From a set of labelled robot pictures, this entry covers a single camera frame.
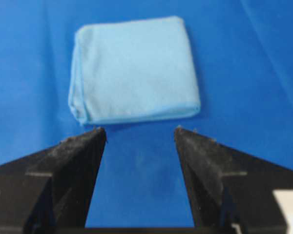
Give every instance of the blue tablecloth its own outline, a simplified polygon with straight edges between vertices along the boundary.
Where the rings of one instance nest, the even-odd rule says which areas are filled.
[[[79,27],[170,15],[185,20],[202,111],[103,126],[87,226],[193,226],[177,125],[293,169],[293,1],[285,0],[0,0],[0,164],[92,128],[67,105]]]

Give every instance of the microfiber cloth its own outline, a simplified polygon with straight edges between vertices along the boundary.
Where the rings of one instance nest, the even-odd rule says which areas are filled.
[[[199,90],[183,20],[83,26],[75,34],[68,105],[81,124],[197,114]]]

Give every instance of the blue background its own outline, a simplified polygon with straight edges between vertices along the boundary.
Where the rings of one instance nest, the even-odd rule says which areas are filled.
[[[104,126],[87,226],[193,226],[173,141],[181,124],[293,169],[293,1],[0,0],[0,164],[88,131],[67,105],[84,24],[185,20],[202,111]]]

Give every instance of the black plastic part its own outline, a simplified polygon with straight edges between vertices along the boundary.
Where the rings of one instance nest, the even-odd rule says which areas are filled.
[[[246,234],[286,233],[272,192],[293,189],[293,171],[182,128],[175,142],[196,227],[238,223]]]
[[[0,234],[53,225],[50,178],[0,175]]]
[[[1,216],[11,220],[1,222],[0,229],[6,229],[10,223],[15,227],[14,230],[27,231],[24,229],[27,226],[31,226],[28,230],[39,226],[31,219],[30,212],[36,207],[35,201],[38,204],[40,200],[49,200],[44,205],[51,206],[53,223],[50,222],[47,226],[83,227],[105,141],[105,131],[99,128],[70,137],[50,149],[1,165],[0,177],[9,180],[5,183],[1,180],[0,200],[4,196],[11,196],[13,204],[10,207],[0,206]],[[9,191],[9,187],[13,187],[14,192]]]

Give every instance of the towel fold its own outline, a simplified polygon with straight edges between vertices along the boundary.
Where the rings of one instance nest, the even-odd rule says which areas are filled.
[[[68,105],[81,124],[197,114],[199,91],[183,20],[168,17],[79,29]]]

